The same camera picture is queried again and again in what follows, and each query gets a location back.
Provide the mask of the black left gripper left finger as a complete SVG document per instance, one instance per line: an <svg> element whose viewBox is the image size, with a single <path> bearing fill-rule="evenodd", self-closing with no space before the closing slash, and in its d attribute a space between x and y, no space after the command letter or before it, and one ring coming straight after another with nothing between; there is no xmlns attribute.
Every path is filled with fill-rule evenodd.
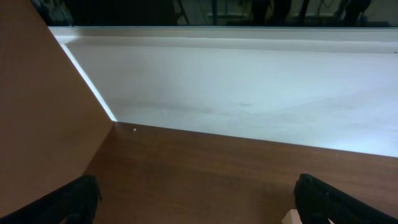
<svg viewBox="0 0 398 224"><path fill-rule="evenodd" d="M83 175L1 218L1 224L92 224L101 201L98 181Z"/></svg>

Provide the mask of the brown cardboard box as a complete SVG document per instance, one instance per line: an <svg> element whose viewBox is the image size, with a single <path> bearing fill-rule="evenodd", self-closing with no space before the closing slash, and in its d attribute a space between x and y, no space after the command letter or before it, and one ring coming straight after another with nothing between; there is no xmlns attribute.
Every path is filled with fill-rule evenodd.
<svg viewBox="0 0 398 224"><path fill-rule="evenodd" d="M296 209L289 210L281 222L282 224L302 224L300 215Z"/></svg>

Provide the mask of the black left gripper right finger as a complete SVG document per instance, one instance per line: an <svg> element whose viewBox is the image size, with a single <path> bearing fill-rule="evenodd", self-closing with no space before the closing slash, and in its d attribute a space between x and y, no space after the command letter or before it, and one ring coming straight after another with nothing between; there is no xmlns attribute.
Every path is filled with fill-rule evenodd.
<svg viewBox="0 0 398 224"><path fill-rule="evenodd" d="M294 196L303 224L397 224L396 218L310 174L300 174Z"/></svg>

